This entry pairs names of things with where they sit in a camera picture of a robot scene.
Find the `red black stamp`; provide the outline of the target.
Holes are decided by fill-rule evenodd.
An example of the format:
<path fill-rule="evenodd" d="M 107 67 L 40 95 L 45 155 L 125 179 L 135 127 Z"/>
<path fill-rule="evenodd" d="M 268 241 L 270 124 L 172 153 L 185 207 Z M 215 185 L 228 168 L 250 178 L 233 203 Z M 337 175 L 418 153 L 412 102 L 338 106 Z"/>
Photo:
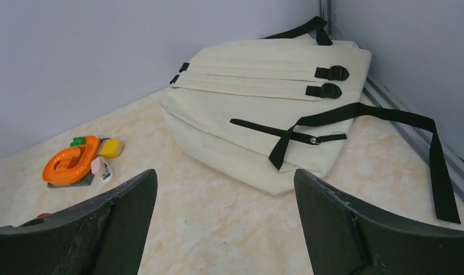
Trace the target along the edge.
<path fill-rule="evenodd" d="M 46 217 L 48 215 L 50 215 L 51 213 L 42 213 L 40 215 L 38 215 L 36 218 L 43 218 L 43 217 Z"/>

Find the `grey toy base plate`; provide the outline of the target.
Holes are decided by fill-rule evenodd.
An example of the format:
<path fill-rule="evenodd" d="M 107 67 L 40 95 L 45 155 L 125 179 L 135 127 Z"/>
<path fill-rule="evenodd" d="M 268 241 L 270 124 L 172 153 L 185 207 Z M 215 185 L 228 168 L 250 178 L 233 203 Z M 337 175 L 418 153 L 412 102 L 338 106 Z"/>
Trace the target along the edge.
<path fill-rule="evenodd" d="M 92 181 L 94 179 L 94 175 L 91 172 L 88 172 L 82 179 L 70 183 L 70 184 L 64 184 L 64 185 L 55 185 L 53 183 L 47 183 L 47 188 L 63 188 L 63 187 L 78 187 L 78 186 L 90 186 L 92 184 Z"/>

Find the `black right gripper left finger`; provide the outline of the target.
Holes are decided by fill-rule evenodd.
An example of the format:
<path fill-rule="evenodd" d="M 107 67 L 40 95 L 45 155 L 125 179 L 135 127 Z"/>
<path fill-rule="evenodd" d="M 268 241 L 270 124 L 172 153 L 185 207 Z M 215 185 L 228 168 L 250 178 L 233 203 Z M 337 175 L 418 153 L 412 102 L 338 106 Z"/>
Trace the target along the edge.
<path fill-rule="evenodd" d="M 0 274 L 136 274 L 157 190 L 148 169 L 67 209 L 0 227 Z"/>

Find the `pink white eraser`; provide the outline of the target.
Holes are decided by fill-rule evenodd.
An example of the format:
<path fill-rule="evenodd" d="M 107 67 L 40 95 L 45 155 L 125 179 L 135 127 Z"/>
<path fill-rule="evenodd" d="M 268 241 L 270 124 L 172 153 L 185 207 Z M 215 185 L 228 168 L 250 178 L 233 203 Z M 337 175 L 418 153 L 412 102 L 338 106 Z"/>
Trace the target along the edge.
<path fill-rule="evenodd" d="M 91 173 L 95 177 L 99 177 L 104 183 L 110 182 L 115 176 L 111 166 L 103 156 L 98 156 L 91 161 Z"/>

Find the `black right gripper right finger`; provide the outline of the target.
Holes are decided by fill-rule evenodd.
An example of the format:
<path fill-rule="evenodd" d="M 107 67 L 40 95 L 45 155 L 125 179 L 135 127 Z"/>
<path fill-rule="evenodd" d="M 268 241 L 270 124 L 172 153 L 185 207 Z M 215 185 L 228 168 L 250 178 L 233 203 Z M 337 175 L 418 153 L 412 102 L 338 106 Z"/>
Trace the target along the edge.
<path fill-rule="evenodd" d="M 383 210 L 306 170 L 294 175 L 314 274 L 464 274 L 464 231 Z"/>

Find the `orange plastic toy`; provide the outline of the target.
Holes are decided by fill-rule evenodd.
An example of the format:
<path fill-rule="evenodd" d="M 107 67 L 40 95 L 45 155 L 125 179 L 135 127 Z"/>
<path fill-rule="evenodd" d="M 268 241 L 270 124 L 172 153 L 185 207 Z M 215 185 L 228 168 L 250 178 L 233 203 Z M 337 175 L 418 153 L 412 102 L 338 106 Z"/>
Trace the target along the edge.
<path fill-rule="evenodd" d="M 91 171 L 91 161 L 97 157 L 101 140 L 85 136 L 86 144 L 68 147 L 56 153 L 45 165 L 42 180 L 55 185 L 74 183 Z"/>

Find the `cream canvas backpack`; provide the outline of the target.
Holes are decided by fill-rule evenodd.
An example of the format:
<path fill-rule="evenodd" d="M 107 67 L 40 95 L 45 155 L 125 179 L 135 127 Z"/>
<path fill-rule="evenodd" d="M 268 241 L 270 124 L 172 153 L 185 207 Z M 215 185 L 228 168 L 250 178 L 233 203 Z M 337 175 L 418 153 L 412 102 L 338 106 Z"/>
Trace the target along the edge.
<path fill-rule="evenodd" d="M 179 147 L 200 162 L 272 195 L 293 174 L 319 178 L 335 165 L 355 118 L 372 116 L 432 134 L 429 167 L 435 215 L 460 223 L 435 121 L 362 104 L 371 53 L 334 41 L 316 16 L 260 40 L 201 49 L 163 92 L 162 110 Z"/>

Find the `yellow toy block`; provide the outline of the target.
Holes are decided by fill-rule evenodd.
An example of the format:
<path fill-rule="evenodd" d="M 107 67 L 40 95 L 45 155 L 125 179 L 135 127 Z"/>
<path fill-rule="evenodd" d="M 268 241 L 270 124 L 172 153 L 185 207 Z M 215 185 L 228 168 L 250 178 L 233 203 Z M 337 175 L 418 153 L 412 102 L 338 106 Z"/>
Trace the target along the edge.
<path fill-rule="evenodd" d="M 98 151 L 98 155 L 107 159 L 112 159 L 120 156 L 124 144 L 118 139 L 104 139 Z"/>

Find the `green toy block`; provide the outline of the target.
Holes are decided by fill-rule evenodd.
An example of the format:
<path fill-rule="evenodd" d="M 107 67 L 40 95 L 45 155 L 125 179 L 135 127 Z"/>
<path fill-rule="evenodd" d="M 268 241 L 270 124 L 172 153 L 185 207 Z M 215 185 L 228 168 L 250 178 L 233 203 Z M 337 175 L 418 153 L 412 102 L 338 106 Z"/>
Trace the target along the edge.
<path fill-rule="evenodd" d="M 78 147 L 84 144 L 86 144 L 85 136 L 78 136 L 72 139 L 72 142 L 70 143 L 70 147 Z"/>

